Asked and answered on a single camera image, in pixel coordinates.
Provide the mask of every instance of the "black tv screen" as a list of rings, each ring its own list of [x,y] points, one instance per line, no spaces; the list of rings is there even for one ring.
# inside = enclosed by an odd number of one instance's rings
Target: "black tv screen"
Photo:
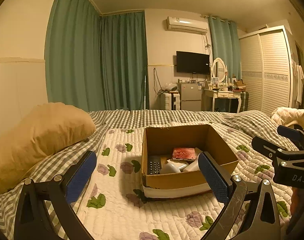
[[[210,74],[210,56],[207,54],[177,51],[176,71],[195,74]]]

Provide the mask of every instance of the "silver bolt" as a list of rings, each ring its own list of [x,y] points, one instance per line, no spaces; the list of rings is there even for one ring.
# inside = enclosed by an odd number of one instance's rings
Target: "silver bolt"
[[[234,175],[233,179],[238,182],[241,181],[241,177],[239,175]]]
[[[25,183],[25,185],[29,185],[29,184],[32,183],[32,180],[31,179],[26,179],[24,183]]]
[[[62,180],[62,175],[56,175],[55,177],[54,177],[54,180],[55,181],[61,181]]]
[[[265,184],[265,185],[270,185],[270,181],[268,181],[267,179],[264,179],[264,180],[263,180],[263,184]]]

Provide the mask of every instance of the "air conditioner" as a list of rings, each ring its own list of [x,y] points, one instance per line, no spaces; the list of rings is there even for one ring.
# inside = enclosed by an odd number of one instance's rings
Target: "air conditioner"
[[[207,22],[184,19],[178,17],[168,17],[168,30],[191,31],[205,34],[208,32],[209,25]]]

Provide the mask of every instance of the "curtain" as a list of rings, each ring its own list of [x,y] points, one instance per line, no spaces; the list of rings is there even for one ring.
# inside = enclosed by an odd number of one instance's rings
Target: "curtain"
[[[143,109],[144,12],[102,17],[88,0],[54,0],[44,56],[49,102],[87,112]]]
[[[237,35],[236,23],[233,21],[221,21],[209,17],[210,31],[212,37],[213,59],[221,58],[228,70],[228,78],[232,79],[234,74],[241,78],[241,55],[240,43]]]

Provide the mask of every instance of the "pillow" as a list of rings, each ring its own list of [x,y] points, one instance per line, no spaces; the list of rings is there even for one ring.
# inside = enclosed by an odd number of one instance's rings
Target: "pillow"
[[[63,103],[36,106],[12,130],[0,136],[0,194],[28,178],[34,166],[92,135],[88,113]]]

